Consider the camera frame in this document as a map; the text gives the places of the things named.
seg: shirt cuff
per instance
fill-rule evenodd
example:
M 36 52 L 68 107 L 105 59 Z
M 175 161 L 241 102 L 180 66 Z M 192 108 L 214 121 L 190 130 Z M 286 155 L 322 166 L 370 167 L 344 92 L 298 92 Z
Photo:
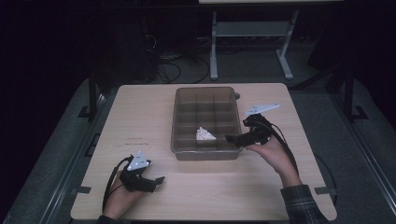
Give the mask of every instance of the shirt cuff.
M 119 223 L 118 221 L 105 216 L 99 216 L 98 220 L 96 221 L 96 224 L 118 224 L 118 223 Z
M 296 198 L 312 198 L 311 190 L 308 185 L 297 185 L 281 189 L 282 197 L 285 202 L 295 200 Z

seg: dark background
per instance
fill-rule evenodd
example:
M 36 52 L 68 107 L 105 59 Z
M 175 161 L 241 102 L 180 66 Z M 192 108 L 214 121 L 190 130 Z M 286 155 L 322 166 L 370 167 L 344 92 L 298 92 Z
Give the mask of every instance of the dark background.
M 183 21 L 177 19 L 179 16 L 160 13 L 150 17 L 148 27 L 141 27 L 138 23 L 142 14 L 98 14 L 103 3 L 0 2 L 0 78 L 4 103 L 0 220 L 12 206 L 73 93 L 90 73 L 97 75 L 102 91 L 122 83 L 149 83 L 155 76 L 156 55 L 136 47 L 147 44 L 145 29 L 159 37 L 159 45 L 175 45 L 180 50 L 184 44 L 193 44 L 196 36 L 210 32 L 210 27 L 203 26 L 208 21 L 207 12 L 178 12 L 184 13 Z M 301 11 L 293 34 L 297 39 L 308 35 L 318 38 L 318 26 L 325 25 L 327 35 L 318 38 L 320 50 L 312 59 L 312 66 L 321 70 L 337 60 L 347 62 L 393 127 L 396 127 L 395 11 L 395 4 L 388 1 L 364 4 L 346 1 L 329 18 L 326 11 L 320 11 L 321 15 L 326 14 L 326 20 L 317 12 Z M 310 22 L 312 18 L 318 18 L 319 23 Z M 183 29 L 172 30 L 175 24 Z M 125 46 L 134 49 L 134 53 L 119 50 Z

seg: black cable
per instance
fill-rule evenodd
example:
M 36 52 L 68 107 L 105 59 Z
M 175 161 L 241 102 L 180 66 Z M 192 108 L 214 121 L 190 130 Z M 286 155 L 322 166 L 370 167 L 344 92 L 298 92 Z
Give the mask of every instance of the black cable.
M 288 87 L 288 90 L 290 90 L 290 91 L 303 90 L 304 88 L 319 81 L 320 79 L 322 79 L 326 76 L 329 76 L 329 75 L 333 75 L 334 73 L 339 71 L 342 68 L 342 66 L 343 65 L 341 63 L 333 64 L 331 67 L 327 68 L 324 71 L 318 72 L 316 75 L 312 76 L 311 78 L 307 79 L 306 81 L 303 81 L 295 86 Z
M 224 47 L 226 49 L 231 49 L 231 48 L 233 48 L 233 46 L 236 46 L 236 49 L 229 50 L 229 51 L 226 51 L 225 49 L 221 49 L 222 47 Z M 238 44 L 227 44 L 227 45 L 225 45 L 225 44 L 217 44 L 216 48 L 217 48 L 216 53 L 224 54 L 224 55 L 237 54 L 237 53 L 243 51 L 243 48 L 242 48 L 242 46 L 239 43 Z
M 326 164 L 326 162 L 320 156 L 318 156 L 315 152 L 314 152 L 314 156 L 324 165 L 324 167 L 326 168 L 327 172 L 330 175 L 330 178 L 332 179 L 332 186 L 333 186 L 334 190 L 337 190 L 337 184 L 335 182 L 334 175 L 332 174 L 332 170 L 329 168 L 329 166 Z M 334 199 L 332 200 L 332 203 L 334 204 L 334 206 L 337 204 L 337 193 L 336 192 L 334 194 Z
M 107 203 L 108 197 L 109 197 L 110 194 L 114 191 L 114 190 L 112 190 L 112 191 L 110 192 L 110 189 L 111 189 L 111 185 L 113 184 L 114 177 L 115 177 L 116 174 L 117 174 L 117 171 L 119 170 L 119 168 L 120 168 L 120 166 L 122 165 L 123 162 L 125 162 L 125 161 L 131 162 L 131 160 L 132 160 L 132 159 L 131 159 L 130 157 L 129 157 L 129 158 L 125 158 L 125 159 L 123 159 L 122 161 L 120 161 L 120 163 L 119 163 L 116 167 L 114 167 L 113 172 L 111 173 L 111 176 L 110 176 L 110 178 L 108 179 L 108 182 L 107 182 L 107 186 L 106 186 L 106 190 L 105 190 L 105 195 L 104 195 L 104 197 L 103 197 L 102 212 L 105 211 L 105 207 L 106 207 L 106 203 Z
M 177 68 L 178 74 L 172 80 L 169 79 L 169 76 L 166 74 L 165 68 L 163 67 L 164 65 L 172 65 L 175 68 Z M 180 75 L 181 75 L 181 68 L 177 64 L 174 64 L 174 63 L 161 63 L 160 67 L 161 68 L 158 69 L 158 75 L 160 76 L 160 79 L 165 82 L 165 84 L 171 84 L 172 82 L 177 80 L 180 77 Z
M 200 58 L 200 57 L 196 57 L 196 58 L 197 58 L 198 60 L 201 60 L 202 62 L 204 62 L 204 63 L 206 64 L 207 70 L 206 70 L 206 74 L 205 74 L 203 77 L 201 77 L 200 79 L 198 79 L 198 80 L 192 82 L 191 84 L 196 84 L 196 83 L 201 82 L 201 81 L 204 80 L 206 77 L 208 77 L 209 74 L 210 74 L 210 65 L 209 65 L 209 63 L 208 63 L 207 61 L 205 61 L 204 59 Z
M 277 130 L 280 132 L 280 134 L 282 135 L 283 141 L 285 142 L 286 146 L 289 147 L 288 143 L 286 142 L 286 138 L 285 135 L 283 135 L 282 131 L 280 131 L 279 127 L 277 127 L 275 124 L 271 123 L 272 126 L 276 127 Z
M 297 162 L 294 159 L 294 155 L 291 152 L 289 146 L 283 141 L 283 139 L 279 136 L 279 134 L 275 130 L 272 130 L 272 134 L 277 139 L 277 141 L 279 141 L 280 145 L 282 145 L 282 147 L 285 150 L 286 154 L 289 156 L 289 159 L 290 159 L 291 163 L 293 164 L 294 169 L 296 170 L 297 174 L 299 174 L 298 167 L 297 167 Z

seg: wire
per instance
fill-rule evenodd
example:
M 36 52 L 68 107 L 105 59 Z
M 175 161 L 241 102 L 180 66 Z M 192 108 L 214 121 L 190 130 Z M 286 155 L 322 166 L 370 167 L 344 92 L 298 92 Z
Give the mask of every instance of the wire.
M 282 131 L 280 131 L 279 127 L 277 127 L 275 124 L 271 123 L 272 126 L 276 127 L 277 130 L 280 132 L 280 134 L 282 135 L 283 141 L 285 142 L 286 146 L 289 147 L 288 143 L 286 142 L 286 138 L 285 135 L 283 135 Z
M 196 84 L 196 83 L 201 82 L 201 81 L 204 80 L 206 77 L 208 77 L 209 74 L 210 74 L 210 65 L 209 65 L 209 63 L 208 63 L 207 61 L 205 61 L 204 59 L 200 58 L 200 57 L 197 57 L 197 59 L 200 60 L 200 61 L 202 61 L 202 62 L 204 62 L 204 63 L 206 64 L 207 70 L 206 70 L 206 74 L 205 74 L 203 77 L 201 77 L 200 79 L 198 79 L 198 80 L 192 82 L 192 84 Z
M 116 167 L 114 167 L 113 172 L 111 173 L 111 176 L 110 176 L 110 178 L 109 178 L 108 181 L 107 181 L 107 186 L 106 186 L 106 190 L 105 190 L 105 195 L 103 196 L 102 212 L 105 211 L 105 207 L 106 207 L 106 203 L 107 203 L 108 196 L 110 196 L 110 194 L 114 191 L 114 190 L 112 190 L 112 191 L 110 192 L 110 189 L 111 189 L 111 185 L 112 185 L 112 183 L 113 183 L 114 177 L 115 177 L 116 174 L 117 174 L 117 171 L 119 170 L 120 166 L 121 166 L 125 161 L 131 162 L 131 160 L 132 160 L 131 157 L 125 158 L 125 159 L 123 159 L 122 161 L 120 161 L 119 164 L 118 164 Z
M 169 78 L 169 76 L 166 74 L 165 68 L 163 67 L 164 65 L 172 65 L 178 70 L 178 74 L 176 77 L 174 77 L 172 80 Z M 165 84 L 171 84 L 174 82 L 176 79 L 178 79 L 181 75 L 181 69 L 178 65 L 174 63 L 161 63 L 160 68 L 158 69 L 158 75 L 160 76 L 160 79 L 165 82 Z
M 155 38 L 154 35 L 145 35 L 145 37 L 146 37 L 148 40 L 152 39 L 152 40 L 154 41 L 154 43 L 152 44 L 151 49 L 149 50 L 150 52 L 152 52 L 152 51 L 155 49 L 155 47 L 157 47 L 157 38 Z
M 329 166 L 326 164 L 326 162 L 318 155 L 314 152 L 314 156 L 324 165 L 324 167 L 326 168 L 327 172 L 330 175 L 330 178 L 332 179 L 332 186 L 333 188 L 336 190 L 337 189 L 337 184 L 335 182 L 335 178 L 334 175 L 332 174 L 332 170 L 329 168 Z M 334 206 L 337 204 L 337 194 L 334 194 L 334 199 L 332 200 L 332 203 L 334 204 Z
M 198 49 L 199 52 L 200 51 L 204 51 L 206 49 L 210 49 L 210 46 L 212 44 L 212 40 L 211 40 L 210 37 L 202 37 L 202 38 L 198 38 L 197 40 L 198 41 L 202 41 L 202 42 L 205 41 L 203 44 L 197 46 L 197 49 Z
M 160 59 L 163 60 L 163 63 L 170 63 L 177 59 L 181 59 L 183 56 L 181 54 L 171 54 L 171 55 L 162 55 Z
M 221 40 L 221 38 L 219 38 L 219 39 L 216 40 L 217 47 L 219 47 L 219 49 L 217 50 L 217 53 L 218 53 L 218 54 L 228 54 L 228 55 L 231 55 L 231 54 L 237 54 L 237 53 L 243 51 L 243 48 L 242 48 L 242 46 L 241 46 L 239 43 L 238 43 L 238 44 L 223 44 L 223 43 L 220 44 L 220 40 Z M 226 49 L 221 50 L 221 49 L 220 49 L 221 47 L 224 47 L 224 48 L 226 48 L 226 49 L 229 49 L 229 51 L 226 51 Z

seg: clear plastic container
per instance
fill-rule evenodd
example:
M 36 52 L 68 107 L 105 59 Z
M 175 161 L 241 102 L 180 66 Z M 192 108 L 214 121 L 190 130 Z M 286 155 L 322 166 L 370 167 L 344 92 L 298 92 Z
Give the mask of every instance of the clear plastic container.
M 197 140 L 200 127 L 216 140 Z M 231 87 L 180 88 L 176 92 L 171 148 L 180 161 L 235 160 L 241 147 L 225 135 L 239 135 L 238 108 Z

